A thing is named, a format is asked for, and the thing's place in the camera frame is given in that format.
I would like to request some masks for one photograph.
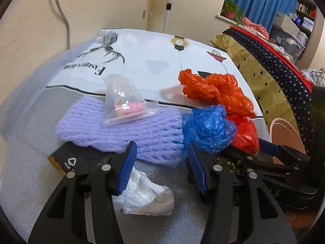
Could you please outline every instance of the fan pole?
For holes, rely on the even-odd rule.
[[[174,0],[167,0],[164,28],[162,29],[163,33],[167,32],[167,28],[169,27],[169,24],[170,24],[170,13],[172,10],[173,2],[174,2]]]

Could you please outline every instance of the pink bucket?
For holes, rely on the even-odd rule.
[[[282,118],[275,118],[272,121],[270,127],[270,140],[273,144],[287,145],[306,154],[299,134],[288,121]],[[277,157],[274,157],[274,163],[282,164]]]

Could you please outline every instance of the silver screw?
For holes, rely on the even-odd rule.
[[[71,178],[73,178],[75,175],[76,175],[76,174],[74,173],[74,171],[71,171],[71,172],[68,172],[67,177],[68,177],[69,179],[71,179]]]
[[[221,165],[214,165],[214,166],[213,166],[213,169],[214,169],[215,171],[222,171],[222,166],[221,166]]]
[[[104,171],[108,171],[108,170],[110,170],[110,168],[111,168],[111,166],[109,164],[104,164],[102,166],[102,170],[104,170]]]
[[[256,174],[256,172],[250,172],[250,173],[248,174],[248,176],[251,177],[252,179],[256,179],[256,178],[257,178],[257,174]]]

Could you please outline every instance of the crumpled blue plastic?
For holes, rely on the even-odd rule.
[[[226,115],[222,104],[192,109],[192,114],[185,117],[182,123],[184,148],[194,141],[200,151],[214,154],[229,146],[237,127],[225,118]]]

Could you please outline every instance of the orange plastic bag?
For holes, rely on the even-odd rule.
[[[247,117],[237,115],[229,115],[227,119],[234,122],[238,129],[231,145],[250,155],[258,152],[260,150],[260,142],[253,121]]]
[[[231,74],[215,73],[203,79],[186,69],[179,73],[178,80],[184,85],[183,93],[190,99],[214,105],[223,104],[230,114],[256,116],[253,103],[244,95],[235,76]]]

